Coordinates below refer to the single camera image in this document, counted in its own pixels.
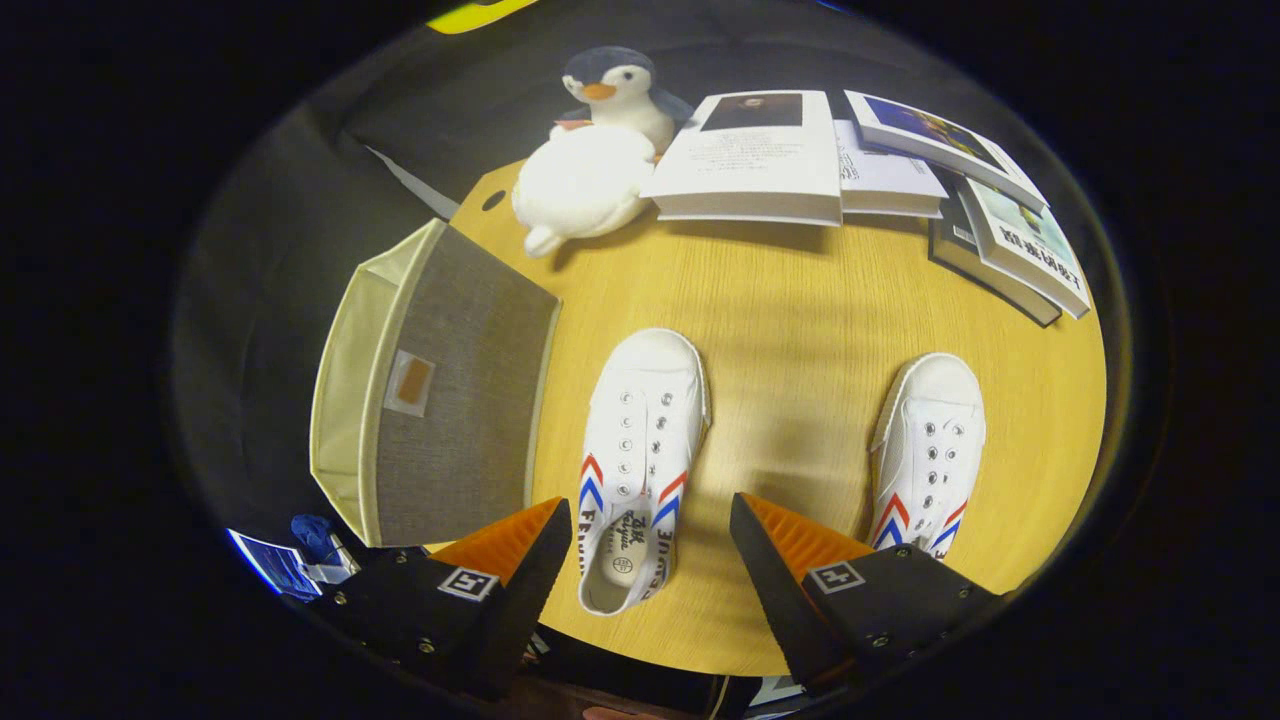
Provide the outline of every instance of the stack of books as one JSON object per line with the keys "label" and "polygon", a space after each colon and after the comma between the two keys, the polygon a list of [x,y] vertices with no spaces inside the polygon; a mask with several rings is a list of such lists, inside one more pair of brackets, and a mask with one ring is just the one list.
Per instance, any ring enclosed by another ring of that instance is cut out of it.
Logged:
{"label": "stack of books", "polygon": [[840,225],[858,213],[931,219],[929,259],[1043,327],[1091,309],[1075,254],[1036,183],[998,145],[950,120],[845,91],[712,95],[641,195],[658,219]]}

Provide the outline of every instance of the white plush toy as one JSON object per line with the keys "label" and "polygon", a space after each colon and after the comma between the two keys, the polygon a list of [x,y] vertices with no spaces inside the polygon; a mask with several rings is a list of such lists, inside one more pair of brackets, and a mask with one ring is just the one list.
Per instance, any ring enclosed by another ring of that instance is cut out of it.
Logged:
{"label": "white plush toy", "polygon": [[584,122],[618,126],[643,132],[660,154],[694,114],[689,102],[658,87],[653,60],[630,47],[611,45],[579,53],[564,65],[561,82],[586,106],[562,115],[552,137]]}
{"label": "white plush toy", "polygon": [[586,126],[534,151],[511,191],[516,218],[529,228],[525,252],[543,258],[573,237],[599,237],[631,222],[649,204],[640,187],[653,174],[654,147],[643,133]]}

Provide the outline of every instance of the black background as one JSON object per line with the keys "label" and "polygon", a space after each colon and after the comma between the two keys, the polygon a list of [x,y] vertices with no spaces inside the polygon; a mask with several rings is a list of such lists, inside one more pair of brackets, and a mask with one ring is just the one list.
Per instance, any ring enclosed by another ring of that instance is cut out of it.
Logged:
{"label": "black background", "polygon": [[[174,270],[218,179],[307,91],[433,13],[42,8],[5,23],[18,86],[5,234],[20,281],[6,343],[19,448],[4,555],[18,707],[6,710],[440,716],[291,615],[227,552],[173,470],[160,392]],[[1276,18],[1228,3],[860,8],[966,69],[1048,140],[1132,256],[1158,269],[1176,355],[1162,457],[1120,541],[859,715],[1261,714],[1275,464],[1270,420],[1254,418],[1275,406],[1261,378],[1274,340],[1260,332],[1275,316],[1261,300],[1274,231],[1252,222],[1271,202],[1252,169],[1275,122],[1261,35]]]}

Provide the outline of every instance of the white sneaker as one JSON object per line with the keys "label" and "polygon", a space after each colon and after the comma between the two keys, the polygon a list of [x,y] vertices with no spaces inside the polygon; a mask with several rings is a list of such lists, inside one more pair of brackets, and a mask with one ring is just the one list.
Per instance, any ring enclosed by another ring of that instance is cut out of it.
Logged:
{"label": "white sneaker", "polygon": [[617,615],[667,584],[689,468],[709,425],[703,364],[684,336],[650,328],[613,348],[582,443],[577,596],[588,612]]}
{"label": "white sneaker", "polygon": [[987,441],[982,391],[964,360],[908,363],[884,400],[870,451],[876,511],[867,544],[913,543],[942,559],[973,495]]}

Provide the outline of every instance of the table surface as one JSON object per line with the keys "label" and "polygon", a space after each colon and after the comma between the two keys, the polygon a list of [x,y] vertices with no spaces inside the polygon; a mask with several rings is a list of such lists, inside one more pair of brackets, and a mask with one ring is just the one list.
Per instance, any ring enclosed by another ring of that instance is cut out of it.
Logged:
{"label": "table surface", "polygon": [[[649,209],[614,233],[534,260],[511,206],[520,165],[484,176],[452,224],[564,301],[538,428],[534,502],[576,496],[591,391],[609,352],[637,329],[667,327],[694,342],[713,415],[685,491],[667,587],[620,616],[588,615],[570,552],[543,624],[684,670],[786,674],[728,534],[733,493],[865,539],[870,433],[897,369],[932,351],[969,363],[988,425],[947,565],[1001,593],[1053,551],[1102,437],[1106,375],[1094,313],[1039,328],[931,263],[928,223],[918,218],[852,215],[841,228],[659,223]],[[506,195],[485,210],[498,191]]]}

